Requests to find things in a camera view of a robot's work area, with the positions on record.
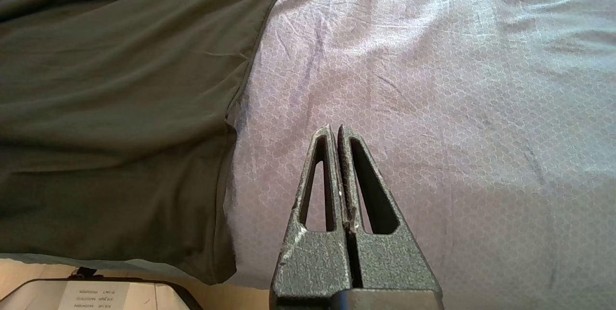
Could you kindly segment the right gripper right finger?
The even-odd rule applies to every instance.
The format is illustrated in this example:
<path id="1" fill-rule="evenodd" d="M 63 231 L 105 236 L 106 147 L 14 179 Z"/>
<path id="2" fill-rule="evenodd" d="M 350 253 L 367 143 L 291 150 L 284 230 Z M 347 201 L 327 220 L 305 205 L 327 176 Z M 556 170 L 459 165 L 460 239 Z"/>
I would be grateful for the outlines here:
<path id="1" fill-rule="evenodd" d="M 441 310 L 443 293 L 363 137 L 337 137 L 352 287 L 339 310 Z"/>

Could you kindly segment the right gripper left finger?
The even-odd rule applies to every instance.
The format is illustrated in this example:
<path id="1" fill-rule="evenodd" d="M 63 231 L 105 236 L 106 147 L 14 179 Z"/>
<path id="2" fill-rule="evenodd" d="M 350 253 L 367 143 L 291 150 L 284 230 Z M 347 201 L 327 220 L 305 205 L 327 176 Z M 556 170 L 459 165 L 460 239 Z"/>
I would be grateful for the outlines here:
<path id="1" fill-rule="evenodd" d="M 325 231 L 306 227 L 314 173 L 323 164 Z M 336 137 L 328 125 L 310 139 L 294 205 L 269 289 L 271 310 L 327 310 L 337 293 L 350 289 L 343 185 Z"/>

